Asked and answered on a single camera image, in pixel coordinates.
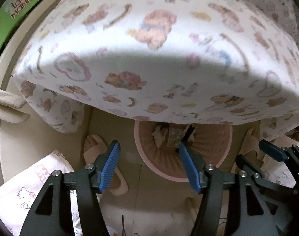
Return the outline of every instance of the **tile grout line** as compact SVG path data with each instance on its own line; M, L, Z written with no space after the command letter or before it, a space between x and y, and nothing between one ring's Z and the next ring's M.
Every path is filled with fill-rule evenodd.
M133 222L132 222L132 233L133 233L133 229L134 229L135 210L136 210L136 205L137 205L138 190L139 190L139 188L140 188L140 181L141 181L142 168L143 168L143 165L141 165L141 168L140 168L140 176L139 176L139 178L138 178L138 183L137 183L137 192L136 192L136 199L135 199L135 205L134 205L134 214L133 214Z

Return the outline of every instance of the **pink trash bin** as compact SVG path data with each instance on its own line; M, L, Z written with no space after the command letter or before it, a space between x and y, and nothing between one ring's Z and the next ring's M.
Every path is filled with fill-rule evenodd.
M176 182L188 182L176 148L168 147L165 142L157 148L152 132L158 122L135 121L134 139L136 147L145 164L156 174ZM169 124L170 127L185 129L186 125ZM219 167L226 158L233 135L232 125L194 124L195 141L188 142L196 154L201 154L206 163Z

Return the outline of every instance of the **hello kitty fabric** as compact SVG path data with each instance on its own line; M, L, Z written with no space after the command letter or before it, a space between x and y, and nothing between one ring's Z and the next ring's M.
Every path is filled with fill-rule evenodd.
M275 138L299 124L297 24L291 0L256 1L61 0L14 77L60 132L85 103L135 120L262 120Z
M0 186L0 219L14 236L19 236L33 201L54 170L74 171L63 154L54 151ZM79 218L76 191L71 191L71 210L76 223ZM81 229L74 230L82 235Z

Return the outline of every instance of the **pink slipper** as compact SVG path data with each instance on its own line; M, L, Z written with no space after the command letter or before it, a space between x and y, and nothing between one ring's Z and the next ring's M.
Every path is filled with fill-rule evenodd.
M86 164L93 163L98 155L104 154L106 151L107 146L99 136L90 135L86 138L84 144L84 159ZM128 185L118 167L115 168L114 173L114 177L109 186L109 191L115 196L127 193L129 189Z

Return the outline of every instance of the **metal screw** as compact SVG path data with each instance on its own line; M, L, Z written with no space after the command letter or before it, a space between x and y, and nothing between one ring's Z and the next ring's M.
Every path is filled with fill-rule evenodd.
M245 170L241 170L239 172L239 174L242 176L242 177L246 177L247 176L247 172Z
M92 164L92 163L88 163L88 164L85 165L85 169L87 169L87 170L90 170L93 167L94 167L94 164Z
M58 176L60 174L60 171L59 170L54 170L52 172L52 176Z
M214 169L214 166L212 164L207 164L207 169L208 170L213 170Z

